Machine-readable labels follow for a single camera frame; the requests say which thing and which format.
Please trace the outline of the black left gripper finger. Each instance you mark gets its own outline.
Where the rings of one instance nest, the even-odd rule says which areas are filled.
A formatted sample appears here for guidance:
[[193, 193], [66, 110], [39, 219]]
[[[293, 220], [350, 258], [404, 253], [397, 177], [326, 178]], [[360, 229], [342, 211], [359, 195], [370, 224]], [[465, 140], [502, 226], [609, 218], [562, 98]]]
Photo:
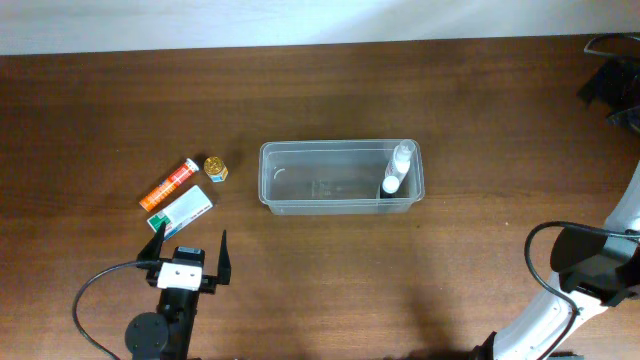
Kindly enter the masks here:
[[137, 255], [137, 261], [155, 261], [159, 259], [162, 244], [165, 240], [166, 223], [162, 222], [151, 240]]
[[221, 237], [221, 245], [219, 251], [217, 265], [217, 284], [229, 285], [231, 280], [231, 261], [227, 246], [227, 231], [224, 230]]

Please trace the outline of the white calamine lotion bottle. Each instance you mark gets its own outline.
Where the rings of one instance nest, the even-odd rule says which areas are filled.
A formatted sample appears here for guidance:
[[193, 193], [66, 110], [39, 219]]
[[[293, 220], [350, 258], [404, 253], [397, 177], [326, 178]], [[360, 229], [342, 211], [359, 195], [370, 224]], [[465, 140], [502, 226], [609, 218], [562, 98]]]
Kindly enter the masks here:
[[385, 177], [394, 176], [400, 182], [404, 180], [411, 167], [411, 159], [416, 150], [413, 140], [402, 140], [393, 150], [385, 169]]

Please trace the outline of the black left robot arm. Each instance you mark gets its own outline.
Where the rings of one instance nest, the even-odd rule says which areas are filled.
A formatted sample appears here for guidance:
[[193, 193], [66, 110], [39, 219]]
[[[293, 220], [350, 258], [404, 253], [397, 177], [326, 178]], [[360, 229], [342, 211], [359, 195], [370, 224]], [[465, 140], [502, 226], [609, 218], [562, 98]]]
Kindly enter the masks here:
[[199, 296], [213, 295], [231, 279], [226, 233], [221, 237], [217, 273], [207, 275], [202, 249], [178, 246], [170, 259], [160, 256], [165, 230], [162, 223], [137, 256], [137, 267], [146, 272], [147, 283], [160, 290], [160, 297], [155, 311], [137, 315], [126, 329], [125, 345], [133, 360], [186, 359]]

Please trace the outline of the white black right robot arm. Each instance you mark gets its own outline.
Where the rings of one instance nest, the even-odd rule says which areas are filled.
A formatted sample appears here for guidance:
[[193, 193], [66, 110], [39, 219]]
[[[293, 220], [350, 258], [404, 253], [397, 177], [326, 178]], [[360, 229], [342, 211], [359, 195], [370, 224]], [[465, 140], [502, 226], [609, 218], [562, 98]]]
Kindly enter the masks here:
[[[559, 234], [551, 274], [543, 279], [531, 259], [535, 236], [549, 228]], [[548, 359], [582, 324], [626, 299], [639, 296], [639, 177], [632, 176], [603, 227], [549, 221], [534, 227], [524, 243], [529, 273], [541, 286], [507, 327], [491, 333], [469, 354], [472, 359]]]

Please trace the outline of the black tube white cap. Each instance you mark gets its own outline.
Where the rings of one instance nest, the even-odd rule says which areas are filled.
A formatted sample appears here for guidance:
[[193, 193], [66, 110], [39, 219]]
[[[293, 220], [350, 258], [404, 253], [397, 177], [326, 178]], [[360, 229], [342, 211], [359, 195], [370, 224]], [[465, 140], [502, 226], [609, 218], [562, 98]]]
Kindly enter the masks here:
[[399, 190], [399, 187], [400, 180], [396, 176], [386, 176], [378, 189], [377, 197], [379, 199], [393, 198]]

